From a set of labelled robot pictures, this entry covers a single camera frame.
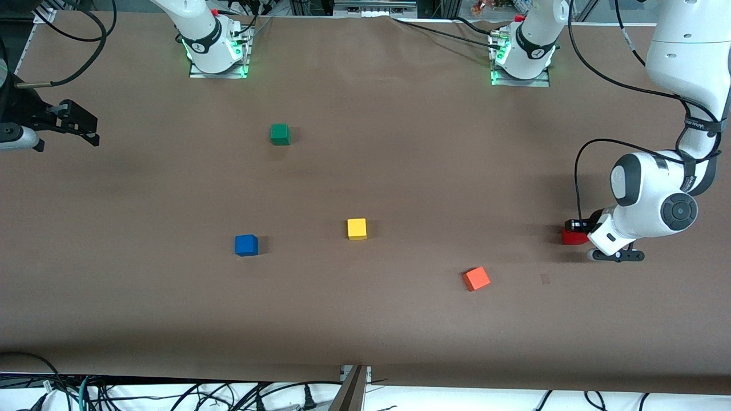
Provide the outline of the dark brown support beam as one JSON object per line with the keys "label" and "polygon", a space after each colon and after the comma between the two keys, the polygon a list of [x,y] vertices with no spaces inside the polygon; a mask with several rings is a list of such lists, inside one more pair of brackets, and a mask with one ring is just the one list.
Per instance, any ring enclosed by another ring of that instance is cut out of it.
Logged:
{"label": "dark brown support beam", "polygon": [[340,386],[327,411],[363,411],[367,385],[364,366],[355,366]]}

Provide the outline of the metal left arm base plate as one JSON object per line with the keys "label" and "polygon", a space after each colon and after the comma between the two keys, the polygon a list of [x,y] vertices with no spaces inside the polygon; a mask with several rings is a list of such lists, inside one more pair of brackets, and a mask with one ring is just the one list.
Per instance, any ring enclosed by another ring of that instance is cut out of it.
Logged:
{"label": "metal left arm base plate", "polygon": [[489,54],[492,85],[513,87],[550,86],[549,66],[555,49],[551,49],[546,57],[537,60],[523,58],[525,52],[512,44],[511,32],[507,26],[491,30],[488,35],[488,44],[498,47],[498,49],[491,50]]}

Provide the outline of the silver table edge bracket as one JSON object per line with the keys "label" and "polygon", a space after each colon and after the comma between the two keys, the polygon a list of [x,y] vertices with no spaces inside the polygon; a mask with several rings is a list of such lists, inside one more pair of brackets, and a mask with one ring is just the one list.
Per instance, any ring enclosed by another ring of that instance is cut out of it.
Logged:
{"label": "silver table edge bracket", "polygon": [[[339,374],[339,381],[345,382],[350,372],[354,369],[355,366],[352,365],[344,365],[340,367],[340,374]],[[370,366],[364,366],[365,369],[365,383],[371,384],[372,382],[372,369]]]}

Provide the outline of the orange cube block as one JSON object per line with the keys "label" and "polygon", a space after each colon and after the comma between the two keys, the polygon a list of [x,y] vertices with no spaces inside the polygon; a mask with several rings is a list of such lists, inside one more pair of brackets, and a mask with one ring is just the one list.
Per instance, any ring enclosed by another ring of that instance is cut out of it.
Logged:
{"label": "orange cube block", "polygon": [[462,275],[465,287],[470,292],[477,291],[491,283],[490,276],[483,266],[466,271]]}

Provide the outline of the brown paper table cover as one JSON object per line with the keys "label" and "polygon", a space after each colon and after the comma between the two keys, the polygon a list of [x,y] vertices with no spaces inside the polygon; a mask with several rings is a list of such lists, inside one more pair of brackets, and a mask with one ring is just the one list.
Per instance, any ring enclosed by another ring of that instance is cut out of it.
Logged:
{"label": "brown paper table cover", "polygon": [[[0,152],[0,351],[73,374],[731,393],[731,126],[693,226],[593,262],[561,243],[578,149],[672,148],[684,113],[567,40],[538,89],[383,17],[274,18],[239,80],[188,77],[174,36],[121,13],[87,73],[41,91],[96,115],[98,147]],[[245,234],[258,255],[234,253]]]}

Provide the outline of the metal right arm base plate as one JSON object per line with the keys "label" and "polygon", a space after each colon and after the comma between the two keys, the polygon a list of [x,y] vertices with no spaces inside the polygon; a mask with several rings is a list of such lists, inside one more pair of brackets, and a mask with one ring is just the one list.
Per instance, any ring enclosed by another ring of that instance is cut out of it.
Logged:
{"label": "metal right arm base plate", "polygon": [[227,44],[228,50],[234,55],[232,65],[222,72],[208,73],[197,67],[191,60],[190,52],[186,52],[186,57],[190,62],[188,75],[190,78],[209,78],[209,79],[246,79],[248,77],[249,65],[251,62],[251,54],[253,49],[255,26],[247,25],[240,28],[240,23],[236,22],[235,27],[240,30],[232,32],[232,39]]}

